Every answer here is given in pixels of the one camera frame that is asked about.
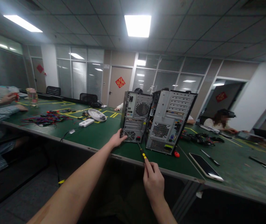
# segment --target woman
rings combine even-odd
[[[227,131],[232,134],[236,134],[239,131],[231,128],[227,122],[230,118],[234,117],[234,113],[230,112],[226,109],[218,110],[213,118],[208,118],[204,122],[204,126],[208,126],[210,128],[218,129],[220,131]]]

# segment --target desktop pc case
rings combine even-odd
[[[160,90],[153,93],[152,126],[146,148],[172,155],[188,120],[197,94]]]
[[[122,128],[120,137],[128,136],[125,142],[142,142],[151,107],[152,95],[125,92],[120,123]]]

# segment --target white fan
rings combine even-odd
[[[100,112],[100,111],[98,111],[96,109],[90,108],[88,110],[88,113],[94,120],[97,120],[97,121],[105,121],[105,120],[107,120],[107,117],[102,112]]]

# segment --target water bottle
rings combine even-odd
[[[29,98],[29,105],[33,107],[37,107],[39,99],[38,99],[36,90],[33,88],[27,88],[26,91],[27,91],[28,98]]]

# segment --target stylus pen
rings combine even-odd
[[[215,163],[216,164],[216,166],[220,166],[220,164],[219,163],[217,163],[215,160],[213,160],[213,158],[212,157],[210,157],[208,154],[206,154],[207,155],[207,157],[213,162],[213,163]]]

